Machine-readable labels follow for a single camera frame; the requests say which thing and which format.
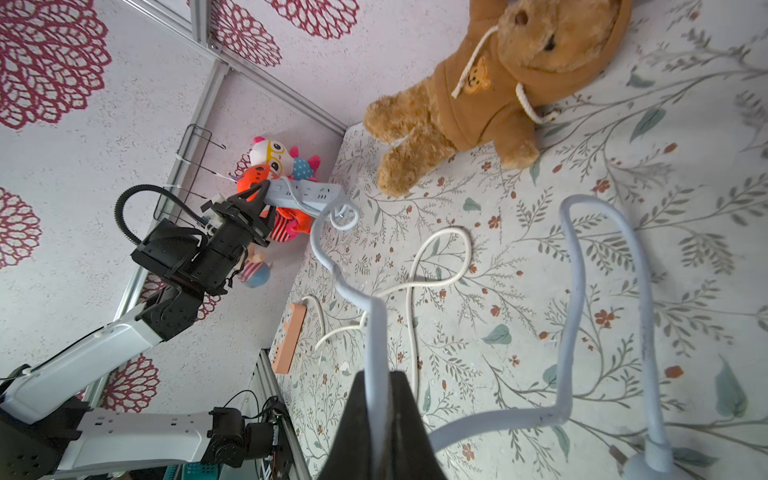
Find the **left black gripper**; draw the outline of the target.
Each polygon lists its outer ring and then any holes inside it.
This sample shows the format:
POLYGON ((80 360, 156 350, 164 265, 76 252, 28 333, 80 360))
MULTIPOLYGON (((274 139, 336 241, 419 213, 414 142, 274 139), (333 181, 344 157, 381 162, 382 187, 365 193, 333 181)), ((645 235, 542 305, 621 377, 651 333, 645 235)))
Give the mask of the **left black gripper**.
POLYGON ((222 223, 192 261, 191 278, 206 294, 225 294, 231 272, 248 247, 255 243, 267 247, 277 218, 276 209, 263 210, 271 181, 252 183, 230 200, 209 203, 207 216, 216 214, 222 223))

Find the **blue power strip with cord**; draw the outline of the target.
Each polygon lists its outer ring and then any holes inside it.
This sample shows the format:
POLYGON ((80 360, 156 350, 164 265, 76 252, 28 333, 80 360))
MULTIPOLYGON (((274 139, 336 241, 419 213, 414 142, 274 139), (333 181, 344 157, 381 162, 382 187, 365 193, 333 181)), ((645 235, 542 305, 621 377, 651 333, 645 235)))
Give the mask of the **blue power strip with cord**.
MULTIPOLYGON (((358 207, 349 201, 343 190, 333 184, 309 181, 290 181, 281 178, 266 195, 266 201, 276 207, 298 208, 314 217, 310 233, 310 246, 319 261, 331 274, 337 293, 362 310, 360 329, 365 333, 365 396, 370 426, 372 471, 369 479, 393 479, 391 457, 392 434, 392 393, 388 367, 387 309, 386 297, 396 291, 411 295, 416 288, 438 288, 448 286, 464 277, 469 269, 472 253, 465 253, 459 271, 452 277, 440 281, 418 281, 410 276, 408 280, 373 294, 366 294, 345 280, 342 270, 323 250, 320 236, 323 226, 330 222, 339 230, 353 228, 352 219, 346 224, 340 218, 347 212, 357 213, 358 207)), ((629 479, 684 479, 686 473, 674 463, 673 449, 665 431, 661 410, 660 389, 654 346, 654 306, 650 273, 642 245, 625 217, 608 203, 585 195, 572 195, 563 200, 559 207, 560 222, 565 236, 571 262, 571 291, 556 370, 556 397, 548 407, 527 409, 505 409, 477 413, 452 421, 438 429, 427 432, 435 453, 470 437, 501 430, 536 429, 556 427, 570 419, 573 409, 572 371, 577 334, 585 304, 586 270, 573 222, 571 207, 585 204, 595 207, 612 220, 629 247, 635 267, 638 287, 638 316, 641 337, 641 365, 643 402, 647 419, 644 450, 627 459, 624 473, 629 479)))

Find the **pink power strip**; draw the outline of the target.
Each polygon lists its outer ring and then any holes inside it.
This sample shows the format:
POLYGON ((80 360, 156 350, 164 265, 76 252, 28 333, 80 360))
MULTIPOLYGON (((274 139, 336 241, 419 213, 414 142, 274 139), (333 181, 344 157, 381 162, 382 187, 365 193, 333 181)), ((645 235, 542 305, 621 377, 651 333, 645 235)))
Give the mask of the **pink power strip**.
POLYGON ((279 338, 271 366, 278 375, 288 374, 296 352, 303 323, 307 315, 304 304, 291 303, 290 316, 283 325, 282 336, 279 338))

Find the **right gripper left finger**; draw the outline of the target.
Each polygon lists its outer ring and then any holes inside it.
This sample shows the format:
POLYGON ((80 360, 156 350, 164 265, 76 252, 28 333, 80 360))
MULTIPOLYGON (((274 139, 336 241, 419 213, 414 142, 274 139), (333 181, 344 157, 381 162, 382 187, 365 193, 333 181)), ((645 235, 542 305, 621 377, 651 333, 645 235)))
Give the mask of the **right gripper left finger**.
POLYGON ((365 374, 356 374, 319 480, 369 479, 372 471, 365 374))

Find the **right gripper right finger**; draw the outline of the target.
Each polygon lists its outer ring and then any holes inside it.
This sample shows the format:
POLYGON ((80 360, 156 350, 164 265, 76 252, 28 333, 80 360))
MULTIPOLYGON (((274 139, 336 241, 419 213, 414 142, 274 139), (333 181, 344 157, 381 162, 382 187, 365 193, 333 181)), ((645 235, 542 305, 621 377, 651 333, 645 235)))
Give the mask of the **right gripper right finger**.
POLYGON ((428 439, 407 376, 390 373, 392 393, 392 478, 446 480, 428 439))

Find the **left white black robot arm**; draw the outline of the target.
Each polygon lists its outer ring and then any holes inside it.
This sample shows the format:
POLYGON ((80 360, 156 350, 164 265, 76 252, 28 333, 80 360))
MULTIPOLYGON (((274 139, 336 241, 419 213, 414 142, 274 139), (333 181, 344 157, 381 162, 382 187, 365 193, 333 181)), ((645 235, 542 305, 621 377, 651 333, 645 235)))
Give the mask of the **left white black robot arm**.
POLYGON ((207 296, 222 296, 248 249, 266 245, 276 210, 269 182, 212 204, 213 233, 198 219, 160 221, 134 237, 132 260, 163 288, 118 319, 83 336, 38 366, 22 365, 1 385, 1 475, 43 479, 114 470, 201 463, 240 467, 270 456, 277 434, 239 410, 142 414, 90 406, 78 393, 131 359, 192 327, 207 296))

